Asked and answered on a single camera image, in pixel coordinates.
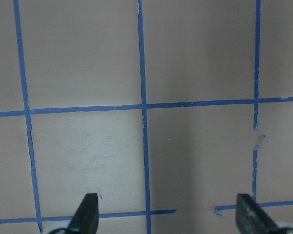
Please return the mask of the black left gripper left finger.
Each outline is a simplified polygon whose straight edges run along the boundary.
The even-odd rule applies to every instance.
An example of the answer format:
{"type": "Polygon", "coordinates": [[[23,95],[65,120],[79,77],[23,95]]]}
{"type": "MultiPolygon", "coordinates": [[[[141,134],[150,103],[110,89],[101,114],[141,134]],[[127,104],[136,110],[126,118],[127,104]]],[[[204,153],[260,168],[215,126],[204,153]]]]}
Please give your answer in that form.
{"type": "Polygon", "coordinates": [[[66,230],[68,234],[95,234],[99,226],[97,193],[86,194],[66,230]]]}

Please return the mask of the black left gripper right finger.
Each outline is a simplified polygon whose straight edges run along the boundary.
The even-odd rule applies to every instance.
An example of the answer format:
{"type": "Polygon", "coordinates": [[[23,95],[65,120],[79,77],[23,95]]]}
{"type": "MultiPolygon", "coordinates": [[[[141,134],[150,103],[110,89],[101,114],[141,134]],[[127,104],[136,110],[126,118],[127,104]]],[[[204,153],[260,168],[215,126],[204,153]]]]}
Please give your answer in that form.
{"type": "Polygon", "coordinates": [[[237,194],[235,223],[241,234],[280,234],[280,228],[249,194],[237,194]]]}

